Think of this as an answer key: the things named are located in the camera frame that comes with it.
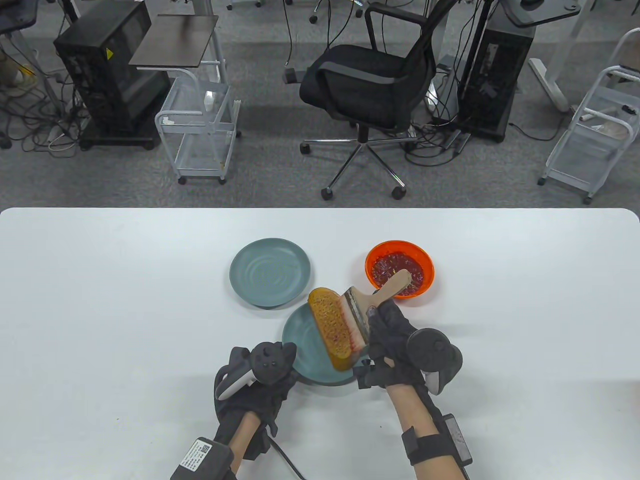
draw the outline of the teal plate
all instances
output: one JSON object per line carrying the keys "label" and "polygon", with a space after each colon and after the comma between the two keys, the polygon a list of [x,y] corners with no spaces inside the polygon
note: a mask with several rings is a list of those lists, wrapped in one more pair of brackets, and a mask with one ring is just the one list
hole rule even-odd
{"label": "teal plate", "polygon": [[290,302],[306,288],[309,257],[282,238],[263,238],[245,246],[231,262],[229,280],[240,298],[260,308]]}
{"label": "teal plate", "polygon": [[333,368],[308,303],[289,316],[282,330],[282,342],[297,345],[293,368],[305,383],[337,387],[355,380],[352,370],[339,372]]}

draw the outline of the black glove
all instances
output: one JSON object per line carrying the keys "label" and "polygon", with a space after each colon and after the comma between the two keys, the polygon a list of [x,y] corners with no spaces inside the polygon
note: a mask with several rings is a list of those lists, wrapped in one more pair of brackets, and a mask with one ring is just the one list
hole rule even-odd
{"label": "black glove", "polygon": [[[248,358],[251,352],[246,348],[234,348],[232,355],[242,355]],[[287,360],[293,364],[296,358],[295,350],[292,356],[289,355]],[[230,366],[222,367],[214,382],[214,389],[218,387],[222,379],[229,372]],[[249,447],[247,448],[244,458],[246,460],[254,460],[260,453],[265,453],[269,449],[269,441],[266,433],[266,426],[272,436],[278,433],[278,427],[275,423],[278,412],[282,406],[282,402],[287,399],[287,395],[298,380],[298,373],[291,369],[291,372],[282,380],[274,385],[263,385],[258,381],[254,382],[250,387],[242,387],[234,395],[226,400],[217,400],[214,398],[216,408],[216,416],[220,422],[220,427],[214,438],[214,441],[228,444],[233,438],[242,418],[246,412],[255,413],[262,421],[260,427],[256,431]]]}
{"label": "black glove", "polygon": [[369,318],[369,358],[375,371],[383,378],[383,386],[424,385],[418,367],[412,364],[407,352],[407,340],[416,328],[405,318],[393,300],[367,311]]}

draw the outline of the computer tower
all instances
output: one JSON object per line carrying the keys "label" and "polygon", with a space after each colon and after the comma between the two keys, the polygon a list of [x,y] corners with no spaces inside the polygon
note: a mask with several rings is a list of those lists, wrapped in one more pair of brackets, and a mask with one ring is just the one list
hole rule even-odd
{"label": "computer tower", "polygon": [[480,137],[504,140],[518,76],[535,34],[535,27],[515,26],[502,5],[496,4],[466,88],[460,86],[456,123],[461,129]]}
{"label": "computer tower", "polygon": [[129,60],[151,26],[145,2],[102,0],[54,40],[98,131],[134,132],[170,82]]}

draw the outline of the white table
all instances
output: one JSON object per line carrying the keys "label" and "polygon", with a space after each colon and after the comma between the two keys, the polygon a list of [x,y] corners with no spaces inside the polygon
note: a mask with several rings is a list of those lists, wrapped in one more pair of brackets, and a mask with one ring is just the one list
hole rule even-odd
{"label": "white table", "polygon": [[[0,215],[3,480],[168,480],[214,434],[212,379],[231,347],[278,339],[302,302],[259,310],[230,288],[234,254],[269,236],[298,243],[312,285],[338,291],[367,287],[364,257],[380,241],[432,255],[434,286],[402,309],[463,352],[436,403],[468,440],[472,480],[637,478],[629,211],[11,209]],[[309,480],[413,478],[380,389],[296,385],[278,425]],[[272,450],[239,477],[293,474]]]}

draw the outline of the black office chair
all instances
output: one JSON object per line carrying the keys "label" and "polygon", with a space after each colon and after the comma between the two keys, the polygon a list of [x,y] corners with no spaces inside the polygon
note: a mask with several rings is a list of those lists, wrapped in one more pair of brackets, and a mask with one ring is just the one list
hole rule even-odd
{"label": "black office chair", "polygon": [[[412,111],[424,99],[436,72],[431,35],[458,1],[440,0],[427,18],[381,3],[372,3],[365,12],[371,48],[338,45],[325,51],[306,71],[300,85],[302,101],[326,110],[334,120],[345,120],[358,127],[356,140],[305,140],[300,144],[300,152],[308,154],[311,151],[310,143],[356,143],[347,161],[331,183],[322,190],[322,198],[329,200],[333,196],[333,186],[363,148],[397,182],[398,186],[392,192],[393,198],[400,200],[404,197],[404,182],[371,146],[415,142],[415,134],[372,140],[369,139],[369,129],[387,134],[407,132]],[[422,27],[420,37],[405,58],[378,51],[371,23],[372,12]]]}

